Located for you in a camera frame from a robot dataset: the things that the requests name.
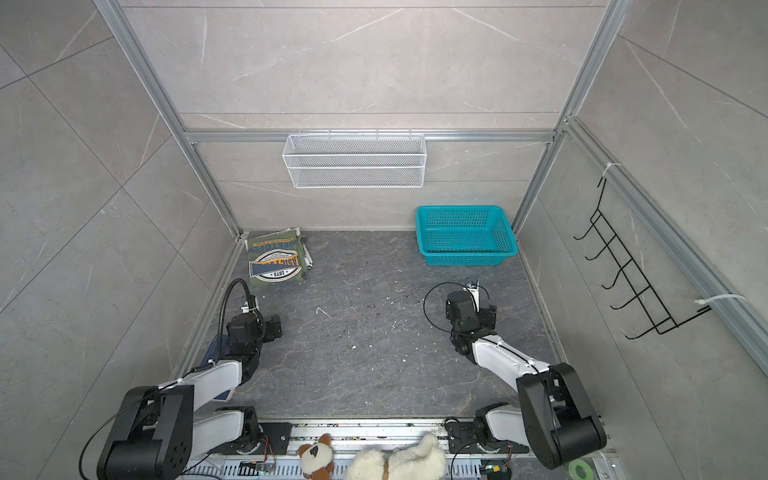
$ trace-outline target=black cable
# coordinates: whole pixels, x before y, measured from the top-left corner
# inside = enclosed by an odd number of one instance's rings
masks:
[[[205,462],[205,461],[206,461],[206,459],[207,459],[208,457],[210,457],[210,454],[211,454],[211,453],[212,453],[212,452],[208,452],[207,454],[205,454],[205,456],[203,457],[203,459],[202,459],[202,460],[200,460],[198,463],[196,463],[196,464],[192,465],[191,467],[187,468],[186,470],[184,470],[183,472],[181,472],[179,475],[186,475],[186,474],[187,474],[187,472],[189,472],[190,470],[194,470],[194,469],[195,469],[195,468],[196,468],[196,467],[197,467],[199,464],[201,464],[201,463]]]
[[[261,323],[261,334],[260,337],[257,340],[262,340],[264,338],[264,335],[266,334],[266,325],[264,325],[264,318],[261,316],[261,312],[256,308],[256,304],[253,301],[253,297],[250,295],[250,290],[248,289],[248,283],[246,283],[245,280],[241,278],[236,278],[235,280],[232,280],[229,285],[227,285],[227,290],[224,292],[224,298],[221,300],[221,310],[219,311],[219,328],[217,331],[218,339],[219,339],[219,352],[217,356],[217,361],[221,360],[221,357],[224,355],[224,317],[227,314],[227,301],[230,299],[230,294],[232,293],[232,290],[234,290],[235,285],[241,284],[243,286],[243,290],[245,290],[245,297],[246,301],[248,302],[248,310],[255,312],[256,315],[259,317],[259,321]]]
[[[459,450],[456,450],[456,453],[453,455],[453,460],[451,460],[451,480],[453,480],[453,462],[456,461],[456,457],[458,457],[458,454],[462,452],[463,449],[466,449],[467,447],[471,447],[475,444],[475,442],[468,443],[467,445],[464,445]]]
[[[485,296],[488,297],[488,304],[490,304],[491,303],[491,294],[488,293],[488,291],[485,289],[485,287],[483,285],[478,285],[478,288],[482,288],[482,291],[485,292]]]
[[[210,473],[183,473],[182,475],[197,475],[200,477],[208,477],[208,478],[215,478],[216,480],[224,480],[218,475],[212,475]]]
[[[442,329],[442,328],[440,328],[439,326],[437,326],[437,325],[435,325],[434,323],[432,323],[432,321],[429,319],[429,316],[427,315],[427,297],[429,296],[429,294],[430,294],[430,293],[432,293],[432,291],[433,291],[435,288],[437,288],[437,287],[439,287],[439,286],[441,286],[441,285],[458,285],[458,286],[460,286],[461,288],[466,288],[467,286],[466,286],[466,285],[462,285],[462,284],[460,284],[460,283],[456,283],[456,282],[442,282],[442,283],[438,283],[437,285],[435,285],[434,287],[432,287],[431,289],[429,289],[429,291],[427,292],[427,294],[426,294],[426,295],[424,295],[424,300],[422,301],[422,310],[424,310],[424,318],[426,318],[426,319],[427,319],[427,322],[429,322],[429,325],[432,325],[432,326],[434,326],[436,329],[440,330],[441,332],[450,333],[450,332],[451,332],[451,330]],[[476,305],[476,304],[475,304],[475,298],[474,298],[474,297],[472,297],[472,304],[473,304],[473,305],[475,305],[475,312],[476,312],[476,311],[478,311],[478,307],[479,307],[479,305]]]
[[[500,346],[504,350],[514,354],[519,359],[521,359],[523,362],[525,362],[527,365],[529,365],[531,368],[533,368],[533,370],[535,370],[536,373],[539,375],[539,379],[541,380],[541,384],[544,386],[544,393],[546,395],[545,401],[546,401],[547,405],[549,405],[549,409],[552,412],[552,426],[554,427],[553,428],[554,443],[555,443],[555,446],[558,449],[558,455],[560,455],[560,460],[563,461],[564,460],[563,459],[563,449],[562,449],[561,444],[560,444],[560,434],[558,434],[558,424],[556,422],[557,416],[554,413],[554,407],[552,406],[552,402],[549,401],[549,397],[551,395],[551,393],[549,391],[549,385],[547,385],[547,382],[546,382],[546,380],[544,380],[544,377],[541,375],[541,372],[536,368],[535,365],[533,365],[533,363],[531,363],[528,359],[526,359],[524,356],[520,355],[519,353],[517,353],[513,349],[508,349],[507,347],[505,347],[504,345],[502,345],[500,343],[492,342],[491,340],[488,340],[488,339],[485,339],[485,338],[481,338],[481,339],[478,339],[478,340],[484,340],[484,341],[486,341],[486,342],[488,342],[488,343],[490,343],[492,345]]]
[[[78,471],[80,472],[80,478],[82,478],[83,480],[90,480],[88,477],[85,476],[85,473],[83,472],[83,457],[85,457],[85,450],[88,448],[88,446],[93,441],[94,437],[101,431],[102,428],[107,426],[107,424],[109,422],[111,422],[112,420],[116,419],[121,413],[125,412],[128,409],[131,409],[131,408],[135,407],[137,404],[142,403],[144,400],[149,400],[149,398],[151,398],[153,395],[155,395],[155,394],[157,394],[157,393],[159,393],[159,392],[161,392],[161,391],[163,391],[163,390],[165,390],[165,389],[167,389],[169,387],[172,387],[172,386],[176,385],[177,383],[178,383],[178,380],[174,381],[173,383],[169,383],[168,385],[166,385],[166,386],[164,386],[162,388],[159,388],[157,390],[154,390],[153,392],[150,392],[150,393],[142,396],[139,400],[137,400],[136,402],[131,403],[129,406],[125,407],[120,412],[117,412],[113,416],[111,416],[106,422],[102,423],[101,426],[99,428],[97,428],[96,431],[93,433],[93,435],[91,435],[91,437],[88,439],[88,441],[85,443],[85,445],[83,445],[83,449],[80,451],[80,459],[78,460]]]

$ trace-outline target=stuffed animal toy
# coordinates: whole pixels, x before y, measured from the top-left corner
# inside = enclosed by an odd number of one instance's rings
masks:
[[[301,472],[307,480],[329,480],[333,472],[331,435],[325,434],[314,445],[299,447]]]
[[[424,435],[409,449],[385,458],[379,450],[365,450],[355,455],[344,480],[439,480],[445,475],[445,450],[436,436]]]

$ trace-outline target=dark gray floor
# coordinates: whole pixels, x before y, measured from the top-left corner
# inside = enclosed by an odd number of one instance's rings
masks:
[[[306,281],[257,290],[264,316],[283,317],[283,338],[264,346],[259,369],[233,404],[283,418],[440,417],[473,415],[493,402],[517,405],[512,388],[459,356],[448,334],[426,322],[422,298],[444,281],[479,278],[498,306],[499,334],[554,362],[518,257],[500,266],[427,266],[413,232],[306,235],[315,262]],[[248,280],[245,253],[237,276]],[[445,295],[457,289],[440,287],[429,296],[427,312],[436,324],[450,328]],[[243,300],[236,292],[233,308]]]

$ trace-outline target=gray marble wall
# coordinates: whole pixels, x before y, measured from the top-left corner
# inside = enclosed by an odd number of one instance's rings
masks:
[[[247,230],[412,230],[422,205],[499,205],[511,219],[544,150],[541,142],[431,143],[424,187],[296,189],[283,144],[199,147]]]
[[[585,384],[595,382],[595,406],[630,478],[765,478],[762,435],[768,419],[768,379],[714,313],[664,335],[650,327],[608,252],[589,228],[601,171],[566,141],[522,227],[520,244],[565,354]],[[612,190],[601,211],[641,265],[677,320],[695,313],[700,298],[650,232]],[[598,228],[607,235],[602,222]],[[620,261],[627,254],[611,244]],[[630,271],[635,285],[644,286]],[[660,305],[644,301],[654,318]]]
[[[768,4],[637,0],[579,116],[768,319]]]
[[[190,126],[554,127],[601,0],[127,0]]]
[[[169,136],[90,0],[2,3],[0,478],[79,478],[176,364],[232,239]]]
[[[552,128],[603,0],[125,0],[189,128]],[[278,144],[202,144],[244,228],[512,217],[543,144],[430,144],[420,189],[297,190]]]
[[[768,271],[764,2],[634,2],[581,120],[763,316]],[[713,313],[663,336],[590,233],[601,172],[567,141],[520,234],[568,359],[630,478],[765,478],[768,380]],[[604,211],[676,319],[696,290],[609,188]],[[652,307],[658,313],[659,306]]]

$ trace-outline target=white cable tie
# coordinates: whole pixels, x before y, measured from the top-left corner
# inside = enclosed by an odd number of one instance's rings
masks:
[[[608,173],[608,169],[613,167],[614,165],[621,165],[621,164],[612,164],[611,162],[608,162],[605,164],[605,170],[603,170],[602,177],[605,177],[605,174]]]
[[[739,300],[746,301],[746,297],[742,295],[736,295],[735,293],[723,293],[721,295],[715,295],[711,296],[710,298],[703,298],[699,300],[694,300],[695,303],[698,303],[699,305],[706,305],[710,302],[713,302],[715,300],[720,300],[721,298],[737,298]]]

